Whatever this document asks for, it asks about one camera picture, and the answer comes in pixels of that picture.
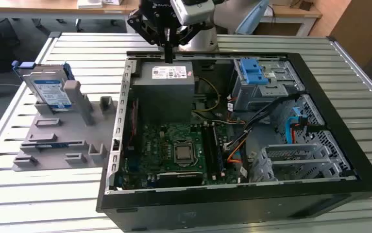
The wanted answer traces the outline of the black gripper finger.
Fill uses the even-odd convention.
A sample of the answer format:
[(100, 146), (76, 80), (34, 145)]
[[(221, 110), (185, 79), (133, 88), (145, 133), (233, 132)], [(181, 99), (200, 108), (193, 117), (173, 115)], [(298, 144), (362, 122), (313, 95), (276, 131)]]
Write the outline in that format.
[(169, 27), (169, 62), (173, 62), (174, 58), (174, 48), (178, 45), (185, 45), (197, 33), (204, 29), (206, 23), (200, 22), (190, 26), (186, 26), (185, 29), (177, 31), (180, 24), (172, 24)]
[(136, 9), (126, 20), (129, 26), (134, 29), (137, 34), (150, 45), (157, 45), (164, 52), (164, 61), (169, 63), (169, 41), (162, 27), (152, 27), (148, 19), (140, 13), (140, 9)]

